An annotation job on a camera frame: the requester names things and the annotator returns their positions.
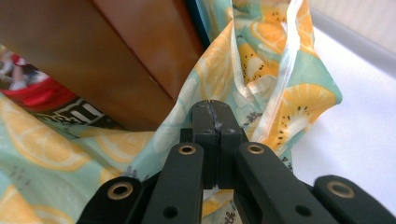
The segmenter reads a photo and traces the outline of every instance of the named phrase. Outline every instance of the lemon slice print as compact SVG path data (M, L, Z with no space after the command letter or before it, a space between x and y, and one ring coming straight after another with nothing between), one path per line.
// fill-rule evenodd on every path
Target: lemon slice print
M269 50L281 54L286 44L286 32L282 22L286 22L288 3L265 2L261 4L262 20L253 22L251 33L258 38Z
M100 173L99 176L99 183L100 185L105 184L108 180L116 178L117 176L120 176L122 171L110 167L110 168L103 168L102 172Z
M0 116L7 121L7 131L15 148L28 161L48 169L71 172L90 159L78 146L6 98L0 98Z
M0 198L0 223L41 223L40 218L14 186Z
M230 22L194 67L201 79L199 88L202 99L224 101L230 91L233 81L232 30L233 24Z
M41 218L43 223L72 224L73 219L64 212L45 205L33 205L35 213Z
M87 129L82 131L78 136L81 138L85 138L85 137L107 136L118 133L126 133L126 131L87 126Z
M148 143L154 133L118 133L99 136L95 140L99 147L116 162L130 162Z
M303 1L297 13L296 23L301 42L300 48L317 56L314 51L314 26L309 13L308 1L306 0Z
M268 137L262 142L272 150L287 143L301 130L307 130L327 108L335 105L332 92L315 84L287 88L276 111Z

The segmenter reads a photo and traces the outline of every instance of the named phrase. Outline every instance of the grommet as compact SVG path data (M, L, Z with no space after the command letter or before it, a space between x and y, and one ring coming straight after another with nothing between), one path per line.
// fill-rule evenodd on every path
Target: grommet
M189 145L182 146L178 149L178 152L183 155L190 155L195 152L195 147Z
M121 181L113 184L107 191L107 197L112 200L121 200L127 198L134 191L131 183Z
M351 199L355 197L355 191L353 191L350 186L340 181L330 181L329 183L327 183L327 189L331 193L341 198Z
M259 145L250 145L247 147L247 151L252 154L262 154L264 152L264 148Z

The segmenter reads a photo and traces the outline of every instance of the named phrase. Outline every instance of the fabric bag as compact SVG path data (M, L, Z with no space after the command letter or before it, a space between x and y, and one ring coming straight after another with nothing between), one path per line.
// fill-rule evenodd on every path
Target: fabric bag
M0 97L0 222L74 223L107 180L158 173L191 106L228 104L250 141L292 169L290 149L341 92L314 51L306 0L198 2L211 41L159 129L68 127L67 138ZM240 223L231 190L205 194L203 223Z

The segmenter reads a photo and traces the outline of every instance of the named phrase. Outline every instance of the snack bag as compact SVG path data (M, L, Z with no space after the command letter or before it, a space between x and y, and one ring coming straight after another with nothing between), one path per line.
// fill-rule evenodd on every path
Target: snack bag
M87 125L125 130L115 120L5 47L1 47L0 57L3 62L0 92L64 136L75 137L71 130Z
M107 180L155 175L203 100L228 104L249 140L292 169L292 146L342 99L313 49L307 1L197 4L211 44L155 133L92 127L67 139L0 97L0 222L74 223ZM224 222L241 223L233 192L207 192L202 223Z

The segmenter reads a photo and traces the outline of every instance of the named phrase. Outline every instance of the kiwi print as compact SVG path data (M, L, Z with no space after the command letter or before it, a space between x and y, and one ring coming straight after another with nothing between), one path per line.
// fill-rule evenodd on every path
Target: kiwi print
M262 5L262 15L265 22L286 22L289 3L276 1Z
M272 150L279 149L298 132L307 131L335 101L332 92L315 84L286 88L268 137L263 143Z
M266 75L276 75L248 43L241 44L238 49L245 84Z

